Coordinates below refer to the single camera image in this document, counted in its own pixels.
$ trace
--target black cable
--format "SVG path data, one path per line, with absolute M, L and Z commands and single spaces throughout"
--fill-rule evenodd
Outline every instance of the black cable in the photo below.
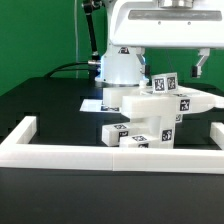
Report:
M 94 52 L 97 52 L 97 45 L 96 45 L 96 37 L 95 37 L 95 32 L 94 32 L 94 27 L 93 27 L 92 15 L 87 14 L 86 20 L 87 20 L 88 28 L 89 28 L 91 48 L 92 48 L 92 52 L 94 53 Z
M 50 78 L 56 72 L 70 72 L 70 71 L 95 71 L 95 69 L 88 69 L 88 68 L 76 68 L 76 69 L 58 69 L 55 70 L 53 73 L 48 73 L 48 76 L 44 76 L 45 78 Z
M 45 78 L 50 78 L 55 72 L 60 71 L 63 68 L 71 67 L 71 66 L 76 66 L 76 65 L 88 65 L 88 62 L 73 62 L 65 65 L 61 65 L 52 71 L 48 72 L 47 74 L 44 75 Z

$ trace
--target green wall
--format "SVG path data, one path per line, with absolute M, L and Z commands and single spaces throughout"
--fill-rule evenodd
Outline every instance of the green wall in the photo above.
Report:
M 78 0 L 79 60 L 86 61 L 91 51 L 81 2 Z M 41 77 L 76 60 L 74 0 L 0 0 L 0 4 L 0 95 L 30 77 Z M 104 9 L 94 13 L 101 54 L 106 49 L 105 15 Z M 224 90 L 224 51 L 211 54 L 199 80 L 189 77 L 191 65 L 197 62 L 195 50 L 168 50 L 168 60 L 165 50 L 148 49 L 146 58 L 153 74 L 169 72 L 172 67 L 182 82 L 211 83 Z M 86 73 L 78 75 L 87 77 Z

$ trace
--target white foam frame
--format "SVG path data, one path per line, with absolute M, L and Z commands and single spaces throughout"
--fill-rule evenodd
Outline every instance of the white foam frame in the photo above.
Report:
M 24 119 L 25 132 L 34 135 L 36 119 Z M 127 149 L 110 147 L 16 144 L 0 145 L 0 167 L 105 171 L 187 172 L 224 174 L 224 152 L 187 149 Z

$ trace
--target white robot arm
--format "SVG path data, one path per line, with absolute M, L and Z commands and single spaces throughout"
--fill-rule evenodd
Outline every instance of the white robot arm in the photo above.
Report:
M 104 3 L 108 45 L 96 81 L 139 84 L 149 73 L 143 58 L 144 47 L 199 49 L 201 58 L 192 67 L 192 77 L 199 78 L 210 48 L 224 48 L 223 0 L 105 0 Z

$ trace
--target black table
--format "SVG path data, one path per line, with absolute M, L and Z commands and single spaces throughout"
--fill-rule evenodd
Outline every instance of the black table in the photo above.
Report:
M 193 86 L 223 95 L 209 85 Z M 29 79 L 0 97 L 1 141 L 24 116 L 38 117 L 32 144 L 105 146 L 104 124 L 121 114 L 80 112 L 83 99 L 101 99 L 88 80 Z M 208 137 L 224 111 L 185 115 L 176 148 L 219 148 Z M 176 173 L 0 169 L 0 223 L 224 223 L 224 176 Z

